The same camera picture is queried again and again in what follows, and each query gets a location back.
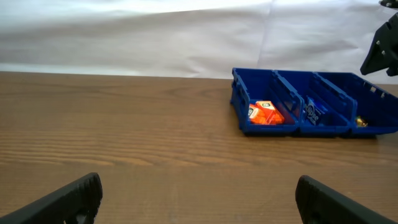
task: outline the gold object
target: gold object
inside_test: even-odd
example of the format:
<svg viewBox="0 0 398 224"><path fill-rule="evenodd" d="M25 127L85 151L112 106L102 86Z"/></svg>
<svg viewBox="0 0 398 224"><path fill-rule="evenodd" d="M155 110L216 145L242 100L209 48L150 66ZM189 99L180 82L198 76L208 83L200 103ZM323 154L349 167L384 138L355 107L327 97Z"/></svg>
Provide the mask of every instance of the gold object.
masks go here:
<svg viewBox="0 0 398 224"><path fill-rule="evenodd" d="M366 122L360 116L357 116L355 121L356 121L357 127L367 127L368 126L368 122Z"/></svg>

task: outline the orange and white package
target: orange and white package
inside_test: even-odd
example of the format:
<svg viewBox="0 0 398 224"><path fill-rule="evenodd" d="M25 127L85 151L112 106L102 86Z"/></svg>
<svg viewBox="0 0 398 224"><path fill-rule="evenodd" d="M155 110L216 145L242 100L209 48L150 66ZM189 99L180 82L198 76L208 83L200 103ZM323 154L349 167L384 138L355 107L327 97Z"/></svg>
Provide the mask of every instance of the orange and white package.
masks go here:
<svg viewBox="0 0 398 224"><path fill-rule="evenodd" d="M271 101L257 101L256 106L260 108L266 116L267 114L275 114L271 121L271 124L283 124L283 122L285 121L285 118L281 115L281 113L272 104Z"/></svg>
<svg viewBox="0 0 398 224"><path fill-rule="evenodd" d="M249 119L253 124L270 124L274 119L275 112L273 114L264 114L264 112L256 106L249 105Z"/></svg>

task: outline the blue plastic bin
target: blue plastic bin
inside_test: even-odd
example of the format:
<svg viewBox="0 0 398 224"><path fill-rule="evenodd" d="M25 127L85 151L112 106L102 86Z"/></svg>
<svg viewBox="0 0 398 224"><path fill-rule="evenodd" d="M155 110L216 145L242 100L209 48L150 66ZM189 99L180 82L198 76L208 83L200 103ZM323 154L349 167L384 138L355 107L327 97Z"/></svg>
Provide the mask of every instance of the blue plastic bin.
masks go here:
<svg viewBox="0 0 398 224"><path fill-rule="evenodd" d="M398 131L398 98L353 73L317 72L356 100L350 119L354 135L387 134ZM368 122L357 127L356 116Z"/></svg>
<svg viewBox="0 0 398 224"><path fill-rule="evenodd" d="M343 90L315 72L283 70L274 72L285 78L296 89L304 103L306 97L309 96L328 110L330 119L324 124L316 126L309 122L306 114L302 111L299 120L300 133L337 136L349 132L356 102Z"/></svg>
<svg viewBox="0 0 398 224"><path fill-rule="evenodd" d="M239 128L245 134L290 134L298 130L302 99L294 88L272 70L233 68L232 97ZM270 100L285 118L284 124L260 125L249 120L249 104Z"/></svg>

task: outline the white sheet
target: white sheet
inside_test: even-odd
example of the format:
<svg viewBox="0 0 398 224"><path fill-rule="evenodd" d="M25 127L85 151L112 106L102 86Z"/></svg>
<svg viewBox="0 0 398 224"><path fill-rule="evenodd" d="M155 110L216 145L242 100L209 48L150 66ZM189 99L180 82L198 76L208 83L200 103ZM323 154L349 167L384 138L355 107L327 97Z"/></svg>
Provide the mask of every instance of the white sheet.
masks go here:
<svg viewBox="0 0 398 224"><path fill-rule="evenodd" d="M0 70L203 78L231 78L232 67L359 74L394 13L374 0L0 0L0 9Z"/></svg>

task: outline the wooden table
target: wooden table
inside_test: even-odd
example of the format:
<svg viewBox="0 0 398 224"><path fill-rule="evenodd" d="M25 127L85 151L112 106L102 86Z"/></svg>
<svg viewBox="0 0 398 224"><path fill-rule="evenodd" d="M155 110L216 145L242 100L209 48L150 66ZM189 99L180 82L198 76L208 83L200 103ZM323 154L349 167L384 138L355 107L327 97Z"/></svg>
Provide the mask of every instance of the wooden table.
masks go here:
<svg viewBox="0 0 398 224"><path fill-rule="evenodd" d="M308 174L398 221L398 134L246 137L230 84L1 73L0 215L98 172L98 224L301 223Z"/></svg>

